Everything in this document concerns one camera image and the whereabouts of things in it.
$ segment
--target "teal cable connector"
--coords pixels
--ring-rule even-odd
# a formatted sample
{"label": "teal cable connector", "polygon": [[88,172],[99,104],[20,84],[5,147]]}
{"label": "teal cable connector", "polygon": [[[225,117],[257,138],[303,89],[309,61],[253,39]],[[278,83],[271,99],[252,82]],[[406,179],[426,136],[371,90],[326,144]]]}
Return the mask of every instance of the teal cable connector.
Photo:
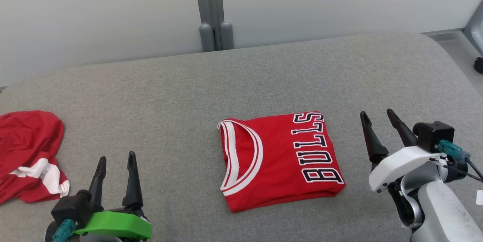
{"label": "teal cable connector", "polygon": [[441,140],[438,145],[438,150],[442,153],[448,154],[459,162],[465,163],[465,159],[469,158],[469,153],[463,151],[463,149],[448,140]]}
{"label": "teal cable connector", "polygon": [[64,220],[52,237],[53,242],[66,242],[67,239],[69,239],[69,237],[72,235],[75,227],[74,220]]}

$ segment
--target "gray fabric tablecloth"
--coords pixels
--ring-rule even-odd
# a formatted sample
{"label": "gray fabric tablecloth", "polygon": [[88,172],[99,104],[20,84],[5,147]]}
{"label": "gray fabric tablecloth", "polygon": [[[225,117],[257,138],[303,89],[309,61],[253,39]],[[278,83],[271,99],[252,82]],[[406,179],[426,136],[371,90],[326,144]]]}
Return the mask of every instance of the gray fabric tablecloth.
{"label": "gray fabric tablecloth", "polygon": [[[71,194],[87,189],[107,157],[103,205],[121,206],[128,152],[137,153],[152,241],[407,241],[387,192],[371,192],[359,113],[390,152],[402,148],[385,114],[412,127],[440,120],[483,168],[483,99],[445,51],[420,34],[369,34],[91,65],[19,82],[0,94],[0,114],[40,109],[66,127],[57,159]],[[224,118],[321,111],[347,187],[336,197],[231,213]],[[483,228],[478,182],[450,184]],[[2,241],[41,241],[55,201],[0,206]]]}

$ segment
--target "basketball jersey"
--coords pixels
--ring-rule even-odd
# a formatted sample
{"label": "basketball jersey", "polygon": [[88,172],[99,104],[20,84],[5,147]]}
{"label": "basketball jersey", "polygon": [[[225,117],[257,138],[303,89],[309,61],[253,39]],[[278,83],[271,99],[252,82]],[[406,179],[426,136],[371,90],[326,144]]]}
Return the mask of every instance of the basketball jersey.
{"label": "basketball jersey", "polygon": [[345,187],[319,112],[226,119],[218,128],[226,163],[221,191],[232,212],[333,197]]}

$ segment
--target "white partition panel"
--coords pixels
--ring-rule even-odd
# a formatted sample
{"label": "white partition panel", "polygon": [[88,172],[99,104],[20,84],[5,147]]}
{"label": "white partition panel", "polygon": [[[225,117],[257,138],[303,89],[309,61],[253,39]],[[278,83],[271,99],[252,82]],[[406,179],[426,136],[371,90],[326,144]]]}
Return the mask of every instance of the white partition panel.
{"label": "white partition panel", "polygon": [[223,0],[235,48],[375,31],[463,28],[481,0]]}
{"label": "white partition panel", "polygon": [[197,0],[0,0],[0,86],[53,68],[202,51]]}

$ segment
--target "white sticker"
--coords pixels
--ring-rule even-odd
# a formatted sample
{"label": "white sticker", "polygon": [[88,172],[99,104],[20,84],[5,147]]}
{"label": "white sticker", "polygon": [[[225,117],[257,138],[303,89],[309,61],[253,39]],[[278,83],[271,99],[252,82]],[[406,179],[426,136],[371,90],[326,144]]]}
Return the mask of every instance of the white sticker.
{"label": "white sticker", "polygon": [[476,191],[476,204],[483,205],[483,190]]}

